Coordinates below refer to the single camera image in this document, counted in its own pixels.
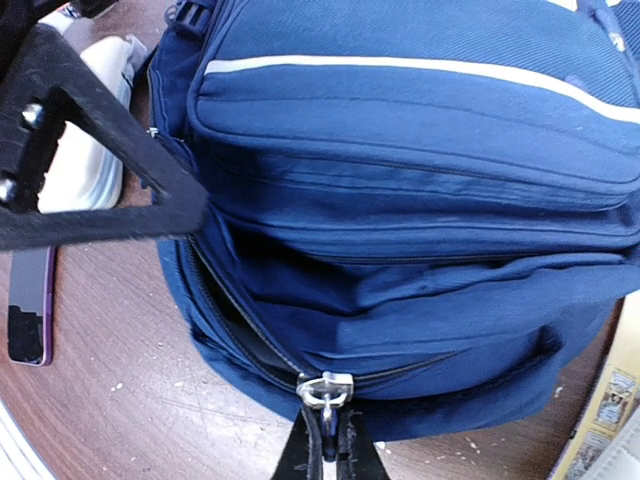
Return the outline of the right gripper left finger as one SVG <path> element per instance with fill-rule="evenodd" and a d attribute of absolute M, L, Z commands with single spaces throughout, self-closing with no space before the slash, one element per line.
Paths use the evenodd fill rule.
<path fill-rule="evenodd" d="M 316 413 L 302 404 L 272 480 L 321 480 L 323 450 Z"/>

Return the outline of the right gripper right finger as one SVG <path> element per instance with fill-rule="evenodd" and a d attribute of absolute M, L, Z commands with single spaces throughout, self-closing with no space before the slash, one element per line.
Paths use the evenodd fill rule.
<path fill-rule="evenodd" d="M 336 473 L 341 480 L 389 480 L 363 414 L 352 407 L 338 416 Z"/>

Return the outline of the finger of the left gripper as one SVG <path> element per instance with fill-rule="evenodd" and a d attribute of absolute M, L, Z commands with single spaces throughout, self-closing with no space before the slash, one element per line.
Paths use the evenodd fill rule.
<path fill-rule="evenodd" d="M 1 84 L 3 249 L 202 225 L 206 190 L 129 111 L 146 55 L 131 35 L 77 52 L 50 25 L 28 33 Z"/>

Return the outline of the navy blue student backpack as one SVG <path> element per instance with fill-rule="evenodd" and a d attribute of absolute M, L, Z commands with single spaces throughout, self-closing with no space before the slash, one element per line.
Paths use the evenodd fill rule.
<path fill-rule="evenodd" d="M 180 1 L 151 127 L 207 189 L 159 243 L 204 360 L 377 440 L 541 410 L 639 287 L 635 1 Z"/>

